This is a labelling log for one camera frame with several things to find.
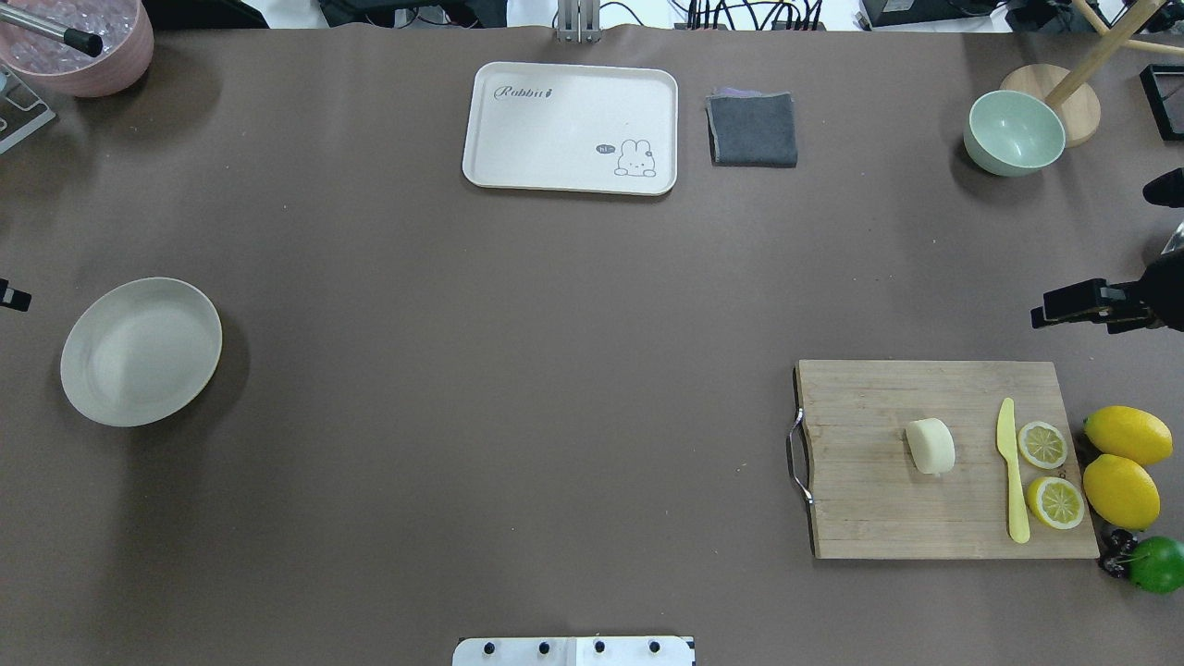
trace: lemon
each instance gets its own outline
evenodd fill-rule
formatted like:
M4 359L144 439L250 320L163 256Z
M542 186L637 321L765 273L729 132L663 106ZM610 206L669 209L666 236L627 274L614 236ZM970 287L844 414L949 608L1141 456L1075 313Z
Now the lemon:
M1056 469L1069 459L1069 444L1053 425L1032 421L1019 429L1019 453L1041 469Z
M1103 453L1086 467L1081 487L1099 515L1126 530L1146 530L1159 518L1159 491L1133 460Z
M1086 436L1102 453L1154 465L1172 455L1172 433L1163 421L1133 406L1103 406L1086 418Z
M1028 508L1041 523L1057 530L1072 530L1086 517L1081 492L1057 476L1041 476L1028 486Z

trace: white cheese piece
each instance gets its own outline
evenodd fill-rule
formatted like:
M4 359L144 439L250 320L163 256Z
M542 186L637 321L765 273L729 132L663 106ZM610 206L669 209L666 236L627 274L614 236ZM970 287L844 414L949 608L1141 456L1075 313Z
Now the white cheese piece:
M954 438L940 418L924 418L905 427L908 450L922 474L944 474L954 468Z

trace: whole lemon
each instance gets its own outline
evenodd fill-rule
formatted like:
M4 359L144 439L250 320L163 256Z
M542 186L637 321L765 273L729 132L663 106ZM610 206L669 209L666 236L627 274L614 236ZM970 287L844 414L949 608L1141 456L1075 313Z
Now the whole lemon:
M1159 518L1159 491L1133 460L1103 453L1081 474L1086 499L1099 515L1125 530L1146 530Z
M1103 406L1086 420L1086 436L1102 453L1154 465L1172 455L1172 433L1163 421L1133 406Z

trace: yellow knife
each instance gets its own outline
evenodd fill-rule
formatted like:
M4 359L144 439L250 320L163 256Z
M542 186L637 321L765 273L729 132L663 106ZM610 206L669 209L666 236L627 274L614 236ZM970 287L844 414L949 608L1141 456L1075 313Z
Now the yellow knife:
M1008 534L1017 544L1027 544L1031 538L1028 529L1028 507L1024 506L1024 489L1019 481L1019 457L1016 444L1016 403L1003 398L999 421L995 425L995 447L1008 461Z

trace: cutting board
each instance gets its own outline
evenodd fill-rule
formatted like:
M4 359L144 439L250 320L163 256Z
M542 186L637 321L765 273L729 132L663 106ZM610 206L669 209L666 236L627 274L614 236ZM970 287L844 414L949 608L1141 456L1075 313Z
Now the cutting board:
M1051 363L802 360L803 420L815 557L856 559L1096 558L1087 517L1054 530L1029 513L1031 540L1008 537L1006 466L995 448L1003 398L1016 427L1069 423ZM940 418L954 440L954 468L940 478L913 465L905 425ZM1024 488L1063 476L1081 488L1076 453L1044 470L1019 459Z

